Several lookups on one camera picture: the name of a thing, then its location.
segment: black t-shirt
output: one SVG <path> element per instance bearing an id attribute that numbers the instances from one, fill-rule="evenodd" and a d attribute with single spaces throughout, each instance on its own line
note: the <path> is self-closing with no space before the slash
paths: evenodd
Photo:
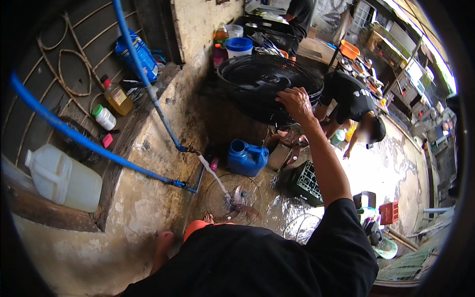
<path id="1" fill-rule="evenodd" d="M 340 125 L 348 119 L 359 122 L 365 113 L 374 112 L 371 93 L 361 81 L 340 70 L 328 73 L 324 79 L 320 101 L 323 105 L 329 105 L 332 98 L 338 102 L 336 121 Z"/>
<path id="2" fill-rule="evenodd" d="M 208 225 L 128 296 L 367 296 L 376 257 L 353 201 L 328 206 L 305 246 L 269 229 Z"/>
<path id="3" fill-rule="evenodd" d="M 290 2 L 287 14 L 294 16 L 295 19 L 289 22 L 294 27 L 294 32 L 303 37 L 307 37 L 308 28 L 312 21 L 313 2 L 311 0 L 292 0 Z"/>

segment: hand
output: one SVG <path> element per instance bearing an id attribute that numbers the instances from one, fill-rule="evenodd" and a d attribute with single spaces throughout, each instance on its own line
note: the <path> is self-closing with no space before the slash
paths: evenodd
<path id="1" fill-rule="evenodd" d="M 303 87 L 287 88 L 278 92 L 277 96 L 275 100 L 284 104 L 290 116 L 300 125 L 314 119 L 310 99 Z"/>
<path id="2" fill-rule="evenodd" d="M 346 150 L 345 153 L 343 154 L 343 159 L 349 159 L 350 158 L 350 150 Z"/>

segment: water stream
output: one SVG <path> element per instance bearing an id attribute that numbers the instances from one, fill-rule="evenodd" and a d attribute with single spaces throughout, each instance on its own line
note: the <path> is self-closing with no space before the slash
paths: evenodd
<path id="1" fill-rule="evenodd" d="M 226 190 L 226 187 L 223 185 L 219 177 L 216 175 L 216 172 L 212 171 L 211 168 L 209 167 L 208 161 L 206 161 L 205 157 L 203 155 L 198 156 L 199 160 L 203 165 L 205 166 L 205 169 L 214 177 L 214 179 L 218 182 L 219 186 L 221 187 L 221 190 L 224 192 L 224 195 L 226 198 L 231 199 L 231 196 L 229 192 Z"/>

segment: blue plastic bag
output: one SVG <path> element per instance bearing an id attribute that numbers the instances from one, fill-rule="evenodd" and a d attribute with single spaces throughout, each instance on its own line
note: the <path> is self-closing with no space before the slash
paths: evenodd
<path id="1" fill-rule="evenodd" d="M 129 33 L 130 37 L 132 38 L 133 46 L 137 50 L 139 60 L 142 63 L 142 71 L 145 73 L 150 82 L 155 81 L 158 77 L 159 70 L 155 59 L 150 53 L 150 50 L 148 49 L 145 42 L 130 29 Z M 134 73 L 140 78 L 140 72 L 133 62 L 129 49 L 127 48 L 127 43 L 125 42 L 125 38 L 122 35 L 117 39 L 115 53 L 118 54 L 122 61 L 127 63 L 132 68 Z"/>

